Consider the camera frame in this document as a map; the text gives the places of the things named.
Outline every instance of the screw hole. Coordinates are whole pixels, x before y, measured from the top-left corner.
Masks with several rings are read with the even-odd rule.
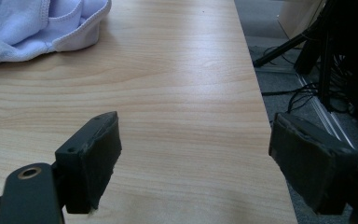
[[[75,152],[75,151],[76,151],[76,148],[74,148],[74,147],[68,148],[68,152]]]
[[[39,167],[31,167],[26,170],[23,170],[21,173],[19,173],[18,178],[19,179],[30,179],[36,175],[39,175],[40,172],[42,172],[42,169]]]

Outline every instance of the black device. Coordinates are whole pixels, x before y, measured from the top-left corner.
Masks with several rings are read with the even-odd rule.
[[[121,153],[117,112],[87,122],[55,152],[52,164],[34,163],[7,177],[0,223],[64,223],[98,208]]]
[[[278,113],[268,154],[317,214],[340,215],[348,203],[358,223],[358,151],[312,123]]]

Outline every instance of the wood grain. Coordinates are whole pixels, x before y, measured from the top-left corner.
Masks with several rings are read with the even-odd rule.
[[[116,110],[100,209],[67,223],[296,223],[233,1],[117,0],[97,45],[0,64],[6,177]]]

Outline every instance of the crumpled white fabric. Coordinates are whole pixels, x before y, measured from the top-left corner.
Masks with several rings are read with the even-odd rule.
[[[111,5],[111,0],[0,0],[0,62],[97,43]]]

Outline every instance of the black stand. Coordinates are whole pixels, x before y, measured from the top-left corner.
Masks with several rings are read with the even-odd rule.
[[[253,62],[254,67],[260,67],[281,56],[287,50],[292,49],[306,41],[304,48],[296,60],[295,69],[299,74],[308,74],[312,67],[316,64],[318,58],[321,57],[318,94],[321,102],[328,110],[330,110],[328,91],[334,52],[333,45],[337,33],[334,18],[339,11],[337,3],[338,0],[327,0],[321,14],[307,30]]]

